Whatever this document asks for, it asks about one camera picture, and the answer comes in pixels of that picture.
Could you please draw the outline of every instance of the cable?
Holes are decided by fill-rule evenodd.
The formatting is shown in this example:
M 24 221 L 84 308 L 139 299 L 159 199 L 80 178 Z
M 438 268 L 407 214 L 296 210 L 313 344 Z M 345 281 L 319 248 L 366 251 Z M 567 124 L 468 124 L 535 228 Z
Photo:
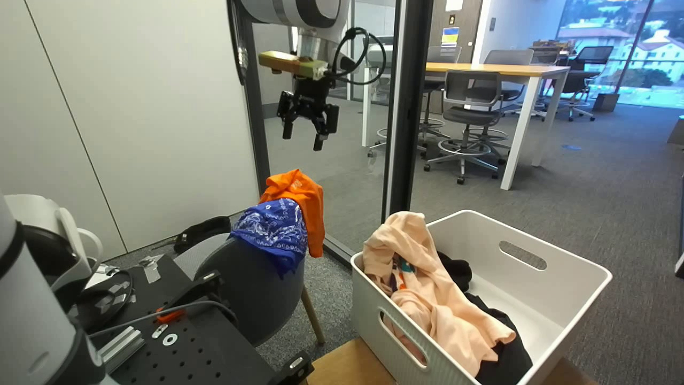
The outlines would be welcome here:
M 115 329 L 124 329 L 128 326 L 134 326 L 134 323 L 142 323 L 142 321 L 147 321 L 147 318 L 157 318 L 160 314 L 169 314 L 169 312 L 178 312 L 178 311 L 189 311 L 189 308 L 200 308 L 200 306 L 213 306 L 213 308 L 220 308 L 228 318 L 238 318 L 236 312 L 232 308 L 227 308 L 224 305 L 220 301 L 191 301 L 191 305 L 184 305 L 184 306 L 174 306 L 174 308 L 164 308 L 160 312 L 151 312 L 151 314 L 144 314 L 144 317 L 137 317 L 137 318 L 131 318 L 127 323 L 117 323 L 117 326 L 112 326 L 108 329 L 99 329 L 94 333 L 88 333 L 91 338 L 99 338 L 99 336 L 106 336 L 106 333 L 112 333 Z
M 356 62 L 351 68 L 338 73 L 338 60 L 341 60 L 343 47 L 345 47 L 347 44 L 356 40 L 359 34 L 366 36 L 366 38 L 364 38 L 364 51 L 361 51 L 361 55 L 357 58 L 357 62 Z M 383 53 L 380 71 L 378 71 L 373 80 L 367 80 L 367 81 L 347 80 L 347 76 L 351 76 L 353 71 L 357 71 L 357 68 L 361 67 L 361 62 L 366 60 L 371 40 L 374 40 L 374 44 L 380 47 L 380 53 Z M 345 38 L 343 38 L 341 46 L 335 47 L 331 76 L 333 76 L 333 80 L 341 80 L 341 81 L 345 81 L 345 84 L 371 85 L 371 84 L 374 84 L 374 81 L 378 81 L 378 80 L 383 78 L 384 67 L 388 67 L 388 51 L 384 51 L 384 46 L 380 44 L 380 38 L 376 38 L 374 34 L 371 34 L 371 32 L 364 31 L 364 29 L 348 29 L 348 31 L 345 32 Z
M 374 34 L 367 34 L 367 38 L 373 38 L 373 40 L 380 47 L 380 53 L 383 53 L 380 71 L 378 71 L 373 80 L 367 80 L 367 81 L 353 81 L 353 80 L 341 80 L 341 81 L 351 84 L 351 85 L 371 85 L 371 84 L 374 84 L 374 81 L 378 81 L 378 80 L 383 78 L 384 67 L 388 67 L 384 46 L 383 46 Z
M 232 32 L 232 46 L 233 46 L 233 60 L 236 60 L 236 71 L 238 71 L 238 80 L 244 85 L 244 73 L 241 73 L 241 64 L 240 64 L 240 47 L 238 47 L 238 36 L 236 36 L 236 2 L 227 0 L 227 18 L 228 18 L 228 32 Z

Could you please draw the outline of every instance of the pink fabric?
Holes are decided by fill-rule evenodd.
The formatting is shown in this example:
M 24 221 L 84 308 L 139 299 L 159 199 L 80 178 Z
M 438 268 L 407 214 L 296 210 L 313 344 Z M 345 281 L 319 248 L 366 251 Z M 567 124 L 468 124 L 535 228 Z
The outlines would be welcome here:
M 415 271 L 395 269 L 395 255 Z M 481 362 L 498 362 L 491 346 L 516 340 L 512 328 L 472 306 L 451 281 L 436 255 L 424 214 L 390 217 L 366 239 L 364 271 L 472 377 Z M 391 277 L 395 277 L 398 292 L 390 289 Z

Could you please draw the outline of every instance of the white plastic bin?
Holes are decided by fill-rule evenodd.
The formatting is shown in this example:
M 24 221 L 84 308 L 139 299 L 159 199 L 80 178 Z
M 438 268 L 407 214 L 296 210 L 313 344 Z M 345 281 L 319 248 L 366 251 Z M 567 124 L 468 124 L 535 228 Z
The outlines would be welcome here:
M 455 212 L 428 225 L 434 245 L 472 268 L 471 294 L 512 317 L 532 357 L 519 383 L 540 383 L 577 321 L 611 281 L 605 268 L 479 212 Z M 477 383 L 364 274 L 353 260 L 353 321 L 398 383 Z M 424 353 L 420 364 L 380 323 L 390 317 Z

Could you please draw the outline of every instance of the table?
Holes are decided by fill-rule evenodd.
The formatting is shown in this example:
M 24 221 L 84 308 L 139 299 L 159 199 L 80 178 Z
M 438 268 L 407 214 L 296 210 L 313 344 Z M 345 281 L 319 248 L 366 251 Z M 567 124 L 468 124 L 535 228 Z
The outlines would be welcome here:
M 527 130 L 530 124 L 530 116 L 535 112 L 536 106 L 536 94 L 544 85 L 544 81 L 547 80 L 557 80 L 554 85 L 554 97 L 549 100 L 549 109 L 547 116 L 549 121 L 545 121 L 545 136 L 540 140 L 540 146 L 535 148 L 535 157 L 532 157 L 532 164 L 539 167 L 540 158 L 544 158 L 544 150 L 545 150 L 545 142 L 549 130 L 554 128 L 554 116 L 558 112 L 558 104 L 561 104 L 561 94 L 565 87 L 565 81 L 569 78 L 569 67 L 530 67 L 530 64 L 449 64 L 449 62 L 428 62 L 425 67 L 428 73 L 471 73 L 471 71 L 485 71 L 485 73 L 498 73 L 502 80 L 513 80 L 513 81 L 524 81 L 527 85 L 527 97 L 521 104 L 521 112 L 516 124 L 516 133 L 513 133 L 513 142 L 512 142 L 512 152 L 508 152 L 508 160 L 507 160 L 507 169 L 504 175 L 501 181 L 501 189 L 502 190 L 512 190 L 513 187 L 513 178 L 516 178 L 516 169 L 518 169 L 518 160 L 521 154 L 521 146 L 527 140 Z M 361 146 L 367 144 L 367 109 L 371 109 L 371 98 L 364 94 L 364 133 L 361 133 Z
M 191 282 L 172 258 L 159 261 L 159 274 L 157 282 L 147 282 L 142 268 L 128 269 L 137 301 L 128 305 L 115 323 L 157 311 Z M 117 383 L 270 383 L 275 377 L 255 346 L 213 308 L 189 311 L 189 317 L 172 323 L 163 336 L 178 333 L 174 346 L 163 346 L 163 336 L 151 338 L 157 329 L 151 321 L 134 328 L 142 329 L 145 346 L 112 374 Z

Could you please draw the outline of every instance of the cardboard box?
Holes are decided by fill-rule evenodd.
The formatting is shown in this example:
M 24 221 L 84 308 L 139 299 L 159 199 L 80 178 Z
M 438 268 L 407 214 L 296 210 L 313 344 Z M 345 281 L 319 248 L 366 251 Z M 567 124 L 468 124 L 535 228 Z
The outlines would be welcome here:
M 308 385 L 391 385 L 394 379 L 364 340 L 351 340 L 314 362 Z M 598 385 L 581 374 L 569 360 L 561 360 L 545 385 Z

